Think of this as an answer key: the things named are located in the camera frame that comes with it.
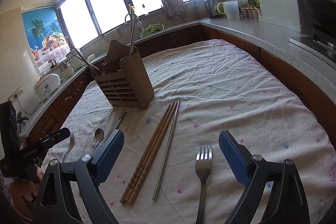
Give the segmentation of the person's left hand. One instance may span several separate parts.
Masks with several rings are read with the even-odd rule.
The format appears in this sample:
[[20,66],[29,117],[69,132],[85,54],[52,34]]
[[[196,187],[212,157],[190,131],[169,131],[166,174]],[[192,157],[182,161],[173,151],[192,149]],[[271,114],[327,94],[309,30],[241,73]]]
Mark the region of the person's left hand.
[[31,193],[33,193],[35,196],[37,195],[39,186],[44,176],[44,172],[39,167],[37,167],[36,176],[38,179],[38,183],[36,184],[31,181],[22,180],[18,180],[10,184],[10,193],[13,206],[17,209],[17,211],[29,218],[32,218],[32,211],[26,204],[25,195]]

